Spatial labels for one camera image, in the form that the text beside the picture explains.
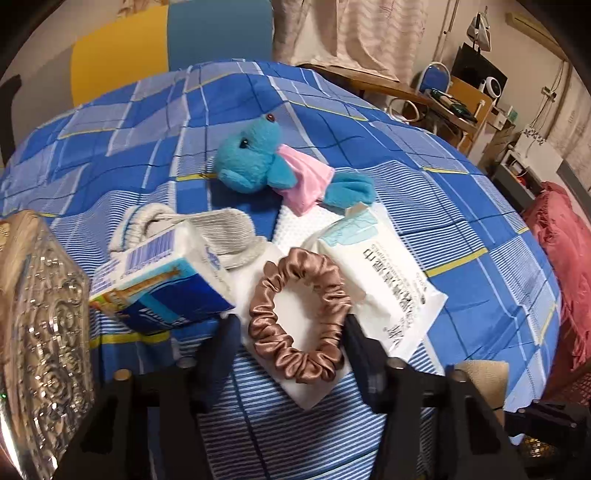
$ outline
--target blue packaging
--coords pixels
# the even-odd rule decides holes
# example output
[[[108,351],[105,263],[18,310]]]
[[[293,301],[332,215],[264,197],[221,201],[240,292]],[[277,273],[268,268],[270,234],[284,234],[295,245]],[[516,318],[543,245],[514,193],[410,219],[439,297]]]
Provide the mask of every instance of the blue packaging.
[[[96,269],[90,306],[150,334],[234,307],[228,272],[188,221]]]

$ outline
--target tissue package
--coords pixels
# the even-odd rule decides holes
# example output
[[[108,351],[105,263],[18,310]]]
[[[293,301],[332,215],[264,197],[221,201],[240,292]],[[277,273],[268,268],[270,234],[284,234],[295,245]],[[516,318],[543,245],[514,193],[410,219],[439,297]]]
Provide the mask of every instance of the tissue package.
[[[233,308],[228,272],[185,220],[96,269],[90,306],[150,334]]]
[[[345,276],[345,290],[366,336],[390,356],[408,361],[447,296],[428,281],[380,204],[364,206],[313,235],[305,248],[328,255]]]

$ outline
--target black monitor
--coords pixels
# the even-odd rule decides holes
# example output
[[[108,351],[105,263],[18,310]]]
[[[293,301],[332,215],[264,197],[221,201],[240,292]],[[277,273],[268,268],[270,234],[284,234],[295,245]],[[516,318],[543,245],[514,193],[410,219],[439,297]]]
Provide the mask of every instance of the black monitor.
[[[505,89],[507,83],[507,77],[467,43],[458,49],[456,61],[452,67],[452,75],[474,88],[478,88],[487,77],[496,78],[501,85],[501,91]]]

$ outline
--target scrunchie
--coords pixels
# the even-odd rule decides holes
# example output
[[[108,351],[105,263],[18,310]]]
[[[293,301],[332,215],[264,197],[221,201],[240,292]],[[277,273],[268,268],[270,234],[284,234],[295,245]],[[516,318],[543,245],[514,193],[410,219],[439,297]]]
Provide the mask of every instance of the scrunchie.
[[[320,296],[320,323],[324,328],[313,352],[304,353],[293,348],[294,339],[277,323],[273,300],[289,280],[304,280]],[[343,366],[339,341],[350,307],[351,300],[343,290],[339,267],[326,255],[292,248],[277,265],[273,262],[265,264],[251,301],[248,333],[255,341],[256,352],[273,360],[285,378],[295,378],[296,382],[306,384],[320,378],[331,381]]]

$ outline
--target embossed metal case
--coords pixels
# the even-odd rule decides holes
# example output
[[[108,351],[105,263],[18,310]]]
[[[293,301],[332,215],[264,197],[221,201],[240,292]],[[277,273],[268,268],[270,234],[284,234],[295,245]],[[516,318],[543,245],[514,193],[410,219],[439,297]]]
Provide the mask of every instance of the embossed metal case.
[[[92,406],[88,288],[35,212],[0,220],[0,465],[24,479],[51,478]]]

